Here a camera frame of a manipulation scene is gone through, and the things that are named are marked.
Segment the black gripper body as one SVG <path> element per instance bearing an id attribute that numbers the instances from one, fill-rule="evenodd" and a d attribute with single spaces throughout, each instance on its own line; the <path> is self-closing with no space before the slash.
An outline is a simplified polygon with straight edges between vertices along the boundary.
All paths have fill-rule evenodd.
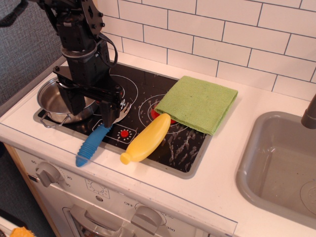
<path id="1" fill-rule="evenodd" d="M 110 75 L 108 57 L 95 53 L 89 58 L 67 58 L 68 66 L 55 67 L 60 85 L 97 102 L 122 103 L 123 88 Z"/>

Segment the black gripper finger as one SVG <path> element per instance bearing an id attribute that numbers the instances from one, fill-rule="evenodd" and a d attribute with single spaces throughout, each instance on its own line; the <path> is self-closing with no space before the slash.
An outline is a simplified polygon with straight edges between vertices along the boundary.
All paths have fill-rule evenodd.
<path id="1" fill-rule="evenodd" d="M 114 121 L 119 117 L 120 104 L 101 101 L 100 112 L 103 120 L 103 125 L 108 128 L 111 127 Z"/>
<path id="2" fill-rule="evenodd" d="M 73 115 L 78 115 L 85 108 L 85 99 L 83 95 L 77 94 L 72 90 L 63 88 L 58 85 L 58 89 L 63 101 L 66 104 L 69 112 Z"/>

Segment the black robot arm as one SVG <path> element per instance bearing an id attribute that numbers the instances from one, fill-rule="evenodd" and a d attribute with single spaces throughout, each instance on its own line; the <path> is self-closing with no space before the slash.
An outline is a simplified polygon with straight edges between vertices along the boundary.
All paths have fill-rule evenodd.
<path id="1" fill-rule="evenodd" d="M 67 66 L 54 69 L 60 94 L 73 115 L 84 110 L 85 98 L 98 102 L 105 127 L 119 117 L 122 87 L 110 76 L 111 61 L 108 44 L 113 42 L 102 34 L 105 26 L 101 13 L 91 0 L 39 0 L 61 41 Z"/>

